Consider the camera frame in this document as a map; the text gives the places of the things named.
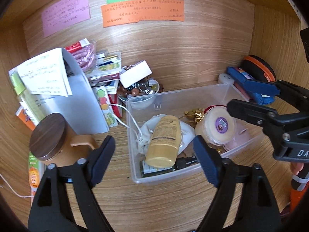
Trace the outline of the orange sleeve forearm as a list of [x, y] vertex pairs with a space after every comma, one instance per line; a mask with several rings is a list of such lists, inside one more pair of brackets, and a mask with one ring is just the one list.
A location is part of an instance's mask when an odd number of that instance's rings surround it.
[[297, 208], [298, 204], [301, 202], [303, 196], [308, 189], [308, 175], [306, 178], [299, 177], [298, 175], [292, 175], [291, 180], [291, 194], [290, 194], [290, 213]]

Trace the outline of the right hand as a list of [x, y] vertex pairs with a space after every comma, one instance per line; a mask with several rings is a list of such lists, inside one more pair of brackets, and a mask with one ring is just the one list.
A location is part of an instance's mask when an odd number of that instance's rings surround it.
[[300, 171], [303, 170], [304, 163], [291, 162], [291, 172], [293, 175], [298, 175]]

